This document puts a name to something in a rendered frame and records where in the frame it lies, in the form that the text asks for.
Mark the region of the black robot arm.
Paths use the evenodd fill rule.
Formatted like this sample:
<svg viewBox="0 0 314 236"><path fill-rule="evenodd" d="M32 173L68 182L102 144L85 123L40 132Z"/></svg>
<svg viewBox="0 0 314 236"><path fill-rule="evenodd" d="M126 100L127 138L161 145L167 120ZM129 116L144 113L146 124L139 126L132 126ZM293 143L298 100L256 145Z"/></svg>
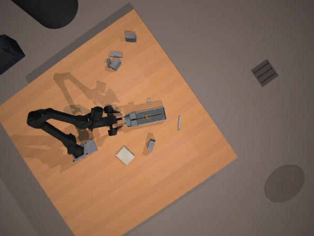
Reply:
<svg viewBox="0 0 314 236"><path fill-rule="evenodd" d="M76 143L76 137L72 134L65 134L52 126L47 122L49 119L55 119L58 121L73 124L79 129L89 129L91 132L95 128L102 127L102 117L104 109L100 106L91 108L91 113L86 115L71 115L68 113L60 112L52 108L38 109L36 111L30 111L27 116L27 125L36 129L42 129L58 140L62 141L63 145L67 148L69 155L74 155L75 159L84 154L84 147ZM88 121L89 120L89 121ZM116 124L116 116L112 113L108 113L105 126L112 126Z"/></svg>

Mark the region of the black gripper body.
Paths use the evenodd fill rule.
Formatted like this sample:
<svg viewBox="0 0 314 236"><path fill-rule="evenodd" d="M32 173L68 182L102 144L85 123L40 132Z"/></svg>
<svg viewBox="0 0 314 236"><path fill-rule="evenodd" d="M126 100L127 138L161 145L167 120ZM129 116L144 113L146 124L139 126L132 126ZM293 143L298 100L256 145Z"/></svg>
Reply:
<svg viewBox="0 0 314 236"><path fill-rule="evenodd" d="M106 114L110 113L112 111L112 106L111 105L108 105L106 107L104 107L104 112ZM104 118L106 117L102 117L102 127L105 127L105 124L106 124L106 121L104 121ZM109 126L109 130L108 130L108 135L109 136L113 136L113 135L116 135L116 129L113 129L113 126Z"/></svg>

